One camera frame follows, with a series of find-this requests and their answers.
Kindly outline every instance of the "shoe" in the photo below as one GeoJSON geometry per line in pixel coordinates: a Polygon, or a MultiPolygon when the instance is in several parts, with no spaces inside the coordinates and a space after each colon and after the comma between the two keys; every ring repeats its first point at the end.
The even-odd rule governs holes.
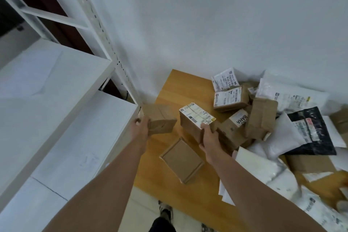
{"type": "Polygon", "coordinates": [[[173,221],[173,208],[170,205],[165,204],[160,200],[158,201],[158,204],[159,204],[160,215],[162,216],[163,212],[165,212],[169,218],[169,221],[172,222],[173,221]]]}
{"type": "Polygon", "coordinates": [[[202,223],[202,232],[214,232],[215,230],[202,223]]]}

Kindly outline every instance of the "person's left hand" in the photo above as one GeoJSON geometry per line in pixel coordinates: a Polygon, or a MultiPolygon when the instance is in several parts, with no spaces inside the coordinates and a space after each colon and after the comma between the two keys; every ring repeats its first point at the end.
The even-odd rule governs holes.
{"type": "Polygon", "coordinates": [[[139,119],[136,119],[131,124],[132,141],[140,146],[142,154],[146,151],[146,142],[148,140],[148,123],[150,119],[148,116],[142,117],[140,123],[139,119]]]}

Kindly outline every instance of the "hand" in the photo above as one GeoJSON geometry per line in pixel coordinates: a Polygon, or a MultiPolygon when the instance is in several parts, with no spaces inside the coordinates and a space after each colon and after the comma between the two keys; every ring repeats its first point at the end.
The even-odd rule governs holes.
{"type": "Polygon", "coordinates": [[[216,131],[212,133],[210,126],[207,124],[202,123],[200,127],[204,129],[204,136],[203,143],[199,144],[199,147],[205,152],[207,162],[212,164],[221,152],[224,153],[219,142],[219,134],[216,131]]]}
{"type": "Polygon", "coordinates": [[[131,124],[132,141],[140,146],[141,154],[146,151],[146,142],[148,140],[149,128],[148,123],[150,119],[148,116],[144,116],[140,123],[139,119],[136,119],[131,124]]]}

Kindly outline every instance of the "wooden table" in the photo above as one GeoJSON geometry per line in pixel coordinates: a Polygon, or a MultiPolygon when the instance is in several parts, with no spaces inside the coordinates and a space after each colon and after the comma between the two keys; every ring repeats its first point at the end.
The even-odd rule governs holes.
{"type": "MultiPolygon", "coordinates": [[[[206,163],[188,184],[181,184],[170,168],[159,156],[182,136],[186,142],[205,160],[198,143],[180,126],[179,109],[195,102],[220,122],[231,113],[219,113],[213,110],[214,89],[211,80],[172,70],[156,103],[168,104],[178,118],[170,134],[158,134],[149,138],[146,153],[142,156],[134,185],[153,197],[192,216],[219,232],[247,231],[239,219],[236,207],[221,201],[219,177],[211,165],[206,163]]],[[[313,183],[308,187],[326,199],[330,205],[343,199],[338,188],[348,181],[348,173],[338,172],[313,183]]]]}

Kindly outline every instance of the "person's right arm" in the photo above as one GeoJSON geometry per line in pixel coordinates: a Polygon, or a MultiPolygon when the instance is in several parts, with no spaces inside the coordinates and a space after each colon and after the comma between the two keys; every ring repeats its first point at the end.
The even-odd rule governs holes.
{"type": "Polygon", "coordinates": [[[206,154],[207,162],[216,170],[251,231],[325,231],[304,211],[257,180],[225,153],[217,132],[212,133],[206,124],[201,127],[204,137],[200,147],[206,154]]]}

